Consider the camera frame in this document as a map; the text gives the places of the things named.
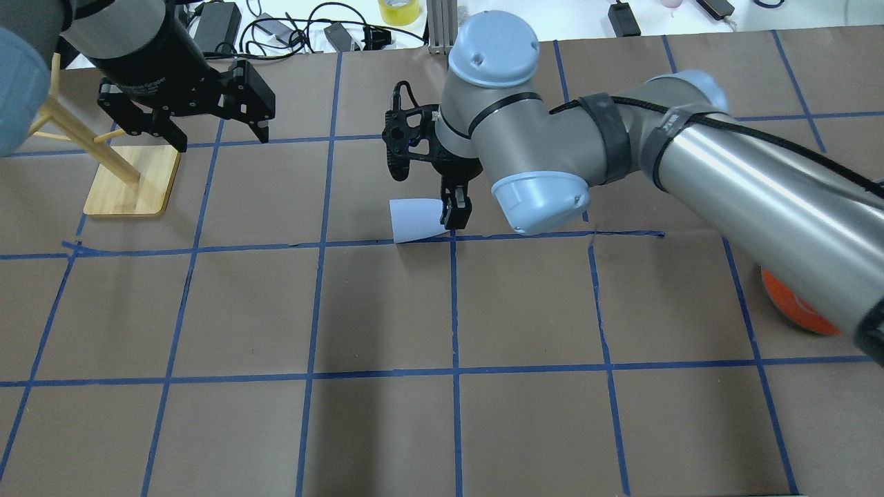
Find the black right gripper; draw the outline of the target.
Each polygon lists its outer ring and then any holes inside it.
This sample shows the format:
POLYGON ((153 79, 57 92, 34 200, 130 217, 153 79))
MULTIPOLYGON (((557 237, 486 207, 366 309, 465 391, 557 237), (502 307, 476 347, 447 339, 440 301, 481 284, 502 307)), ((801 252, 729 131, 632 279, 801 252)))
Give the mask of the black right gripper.
POLYGON ((410 175, 411 161, 431 164, 442 176, 440 224, 449 231, 462 230, 472 214, 468 182, 480 176, 483 167, 477 158, 456 155, 439 141, 435 117, 438 110, 438 104, 418 105, 410 82, 396 83, 382 132, 386 166, 395 182, 404 182, 410 175))

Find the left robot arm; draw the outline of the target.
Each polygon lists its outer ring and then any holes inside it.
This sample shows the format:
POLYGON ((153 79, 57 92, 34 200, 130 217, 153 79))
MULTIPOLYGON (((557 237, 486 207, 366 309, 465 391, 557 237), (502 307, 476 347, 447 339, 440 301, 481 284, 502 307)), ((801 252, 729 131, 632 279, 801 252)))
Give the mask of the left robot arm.
POLYGON ((177 117, 213 115, 269 141, 274 91, 249 61, 210 66, 173 1, 3 1, 2 155, 28 138, 50 93, 52 57, 64 39, 104 75, 98 106, 132 136, 148 133, 181 153, 177 117))

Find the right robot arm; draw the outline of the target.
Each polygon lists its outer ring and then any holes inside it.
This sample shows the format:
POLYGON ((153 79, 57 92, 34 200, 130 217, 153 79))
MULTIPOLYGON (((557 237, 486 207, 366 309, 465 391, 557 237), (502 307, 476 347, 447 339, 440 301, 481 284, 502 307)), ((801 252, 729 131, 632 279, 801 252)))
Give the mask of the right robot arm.
POLYGON ((460 27, 438 104, 401 106, 382 138, 392 179, 413 161, 441 177, 440 223, 462 229, 468 183, 485 173, 519 235, 587 211, 590 189, 644 173, 771 271, 882 363, 882 186, 771 133, 733 120, 703 70, 661 75, 622 93, 548 109, 533 83, 541 45, 505 10, 460 27))

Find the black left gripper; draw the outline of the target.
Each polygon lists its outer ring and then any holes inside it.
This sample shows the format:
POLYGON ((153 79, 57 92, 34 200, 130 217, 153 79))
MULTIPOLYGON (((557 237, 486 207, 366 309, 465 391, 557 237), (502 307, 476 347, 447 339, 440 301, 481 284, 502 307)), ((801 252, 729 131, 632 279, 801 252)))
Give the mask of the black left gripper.
POLYGON ((276 94, 255 66, 236 59, 210 67, 173 10, 98 10, 93 64, 105 78, 97 104, 125 133, 148 133, 186 153, 186 133, 173 117, 214 115, 246 124, 269 142, 276 94))

